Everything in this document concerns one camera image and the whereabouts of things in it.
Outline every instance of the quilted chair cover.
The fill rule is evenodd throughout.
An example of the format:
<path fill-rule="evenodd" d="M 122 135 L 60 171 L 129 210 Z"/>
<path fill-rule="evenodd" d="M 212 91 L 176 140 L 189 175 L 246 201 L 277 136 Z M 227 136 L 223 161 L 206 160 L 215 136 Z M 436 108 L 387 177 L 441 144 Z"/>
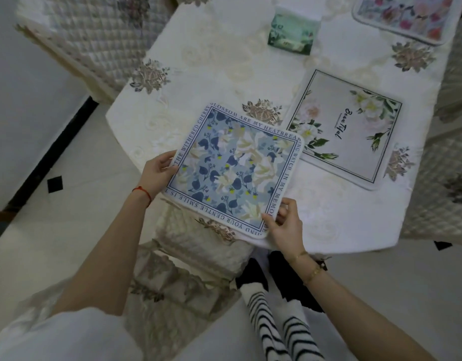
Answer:
<path fill-rule="evenodd" d="M 234 240 L 232 232 L 212 220 L 173 204 L 162 203 L 156 226 L 160 249 L 216 278 L 232 280 L 246 265 L 253 246 Z"/>
<path fill-rule="evenodd" d="M 462 244 L 462 133 L 425 148 L 401 237 Z"/>
<path fill-rule="evenodd" d="M 462 115 L 462 18 L 457 25 L 447 68 L 435 105 L 435 115 L 448 123 Z"/>
<path fill-rule="evenodd" d="M 171 18 L 172 0 L 20 0 L 24 34 L 111 102 Z"/>
<path fill-rule="evenodd" d="M 195 276 L 139 246 L 134 280 L 124 316 L 126 329 L 144 353 L 145 360 L 173 359 L 238 299 L 238 291 L 208 288 Z M 27 333 L 50 315 L 68 280 L 34 294 L 20 303 L 17 319 L 0 333 L 0 341 Z"/>

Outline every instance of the black floor trim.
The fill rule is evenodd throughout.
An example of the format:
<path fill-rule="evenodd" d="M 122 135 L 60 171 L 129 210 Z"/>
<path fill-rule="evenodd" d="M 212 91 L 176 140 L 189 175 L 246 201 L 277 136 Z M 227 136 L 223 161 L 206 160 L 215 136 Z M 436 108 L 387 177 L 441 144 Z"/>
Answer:
<path fill-rule="evenodd" d="M 53 142 L 50 149 L 37 164 L 37 167 L 35 167 L 23 185 L 18 189 L 17 193 L 9 201 L 5 210 L 18 212 L 22 206 L 27 203 L 27 200 L 29 200 L 35 189 L 40 185 L 43 178 L 47 175 L 55 162 L 57 162 L 60 155 L 65 151 L 65 148 L 67 148 L 72 139 L 74 139 L 97 106 L 98 103 L 92 100 L 92 98 L 87 99 L 79 111 L 74 115 L 70 123 L 65 127 L 64 131 L 55 142 Z"/>

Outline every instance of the white tablecloth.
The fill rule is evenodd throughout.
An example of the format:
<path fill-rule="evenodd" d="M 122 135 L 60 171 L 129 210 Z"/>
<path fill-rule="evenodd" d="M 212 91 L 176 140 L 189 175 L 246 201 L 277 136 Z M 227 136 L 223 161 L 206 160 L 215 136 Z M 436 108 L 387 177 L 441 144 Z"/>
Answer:
<path fill-rule="evenodd" d="M 276 2 L 322 18 L 311 56 L 267 45 Z M 311 253 L 395 245 L 451 41 L 429 47 L 358 23 L 351 16 L 353 2 L 200 0 L 180 5 L 108 111 L 110 127 L 142 169 L 146 160 L 179 148 L 209 102 L 279 120 L 311 66 L 397 96 L 404 103 L 402 125 L 379 190 L 366 191 L 300 161 L 286 193 L 298 201 Z M 458 18 L 453 17 L 454 27 Z M 267 240 L 252 242 L 269 247 Z"/>

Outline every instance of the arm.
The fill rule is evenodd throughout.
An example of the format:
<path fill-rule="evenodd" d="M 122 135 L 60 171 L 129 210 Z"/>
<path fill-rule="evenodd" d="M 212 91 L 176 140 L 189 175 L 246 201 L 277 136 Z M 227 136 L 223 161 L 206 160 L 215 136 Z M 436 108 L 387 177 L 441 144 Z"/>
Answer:
<path fill-rule="evenodd" d="M 148 161 L 138 186 L 152 198 L 166 186 L 178 167 L 168 167 L 175 151 Z M 132 280 L 138 244 L 149 198 L 133 191 L 105 234 L 65 288 L 52 314 L 95 307 L 107 314 L 122 315 Z"/>
<path fill-rule="evenodd" d="M 296 201 L 284 198 L 282 204 L 288 208 L 280 208 L 276 222 L 267 214 L 263 214 L 263 219 L 270 228 L 276 246 L 290 261 L 298 276 L 306 281 L 318 264 L 309 256 L 299 256 L 305 248 L 303 223 L 298 216 Z M 328 273 L 318 273 L 305 285 L 360 361 L 433 360 L 415 340 L 355 297 Z"/>

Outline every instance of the hand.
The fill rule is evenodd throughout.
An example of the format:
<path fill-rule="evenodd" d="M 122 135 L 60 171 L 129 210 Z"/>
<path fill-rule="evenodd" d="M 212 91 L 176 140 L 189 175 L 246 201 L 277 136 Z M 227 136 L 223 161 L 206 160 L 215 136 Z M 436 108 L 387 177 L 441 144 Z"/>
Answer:
<path fill-rule="evenodd" d="M 166 187 L 173 175 L 179 170 L 178 165 L 169 167 L 176 151 L 168 151 L 146 162 L 138 186 L 148 191 L 152 200 Z"/>
<path fill-rule="evenodd" d="M 305 250 L 303 222 L 299 219 L 296 200 L 283 198 L 276 221 L 269 214 L 261 214 L 261 216 L 269 227 L 276 247 L 282 252 L 284 258 L 291 260 Z"/>

